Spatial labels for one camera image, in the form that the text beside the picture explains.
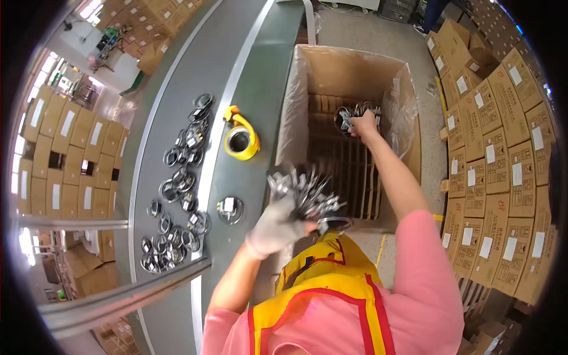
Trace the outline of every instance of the open cardboard box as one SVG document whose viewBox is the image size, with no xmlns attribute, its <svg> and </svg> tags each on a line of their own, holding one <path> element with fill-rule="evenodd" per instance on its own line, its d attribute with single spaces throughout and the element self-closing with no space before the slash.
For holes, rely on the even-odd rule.
<svg viewBox="0 0 568 355">
<path fill-rule="evenodd" d="M 299 44 L 294 49 L 282 108 L 276 165 L 313 162 L 323 170 L 321 173 L 334 176 L 333 183 L 338 183 L 342 174 L 349 173 L 347 181 L 340 181 L 341 186 L 334 189 L 340 199 L 349 201 L 347 210 L 348 215 L 356 219 L 354 228 L 394 232 L 398 222 L 381 189 L 370 154 L 360 141 L 343 137 L 334 127 L 335 111 L 358 101 L 380 105 L 382 136 L 420 182 L 417 98 L 407 63 L 373 53 L 320 45 Z M 321 144 L 317 139 L 333 142 L 345 151 L 333 156 L 337 149 L 320 149 L 331 155 L 313 161 L 313 151 Z"/>
</svg>

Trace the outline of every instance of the metal rail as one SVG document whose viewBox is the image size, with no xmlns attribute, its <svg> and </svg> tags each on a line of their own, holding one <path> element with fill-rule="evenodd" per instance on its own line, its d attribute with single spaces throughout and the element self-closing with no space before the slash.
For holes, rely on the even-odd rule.
<svg viewBox="0 0 568 355">
<path fill-rule="evenodd" d="M 19 216 L 20 228 L 49 229 L 50 231 L 98 229 L 127 229 L 127 219 L 54 219 L 41 216 Z"/>
<path fill-rule="evenodd" d="M 81 300 L 38 307 L 43 320 L 56 339 L 88 331 L 147 306 L 211 268 L 211 259 L 201 257 L 187 265 L 157 276 Z"/>
</svg>

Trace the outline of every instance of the yellow safety vest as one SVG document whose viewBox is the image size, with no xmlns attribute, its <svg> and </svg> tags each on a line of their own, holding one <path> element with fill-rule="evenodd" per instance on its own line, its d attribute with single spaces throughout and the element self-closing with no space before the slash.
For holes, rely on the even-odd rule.
<svg viewBox="0 0 568 355">
<path fill-rule="evenodd" d="M 326 294 L 357 306 L 365 355 L 394 354 L 394 345 L 373 263 L 344 235 L 328 233 L 281 271 L 276 296 L 247 314 L 251 355 L 268 355 L 268 338 L 285 321 L 290 303 L 303 294 Z"/>
</svg>

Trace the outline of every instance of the white glove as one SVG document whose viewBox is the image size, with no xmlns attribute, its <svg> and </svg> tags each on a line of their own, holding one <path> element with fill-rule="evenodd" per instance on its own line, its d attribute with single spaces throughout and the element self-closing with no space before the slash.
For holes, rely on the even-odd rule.
<svg viewBox="0 0 568 355">
<path fill-rule="evenodd" d="M 290 221 L 294 210 L 294 198 L 285 196 L 264 210 L 256 226 L 247 234 L 245 242 L 251 251 L 261 260 L 268 255 L 283 250 L 289 244 L 304 236 L 306 229 L 301 220 Z"/>
</svg>

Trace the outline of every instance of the tape roll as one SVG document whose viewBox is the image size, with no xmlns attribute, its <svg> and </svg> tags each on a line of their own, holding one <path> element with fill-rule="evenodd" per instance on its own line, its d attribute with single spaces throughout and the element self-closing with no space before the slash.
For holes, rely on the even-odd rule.
<svg viewBox="0 0 568 355">
<path fill-rule="evenodd" d="M 227 133 L 224 146 L 227 154 L 239 160 L 249 160 L 260 150 L 257 134 L 242 125 Z"/>
</svg>

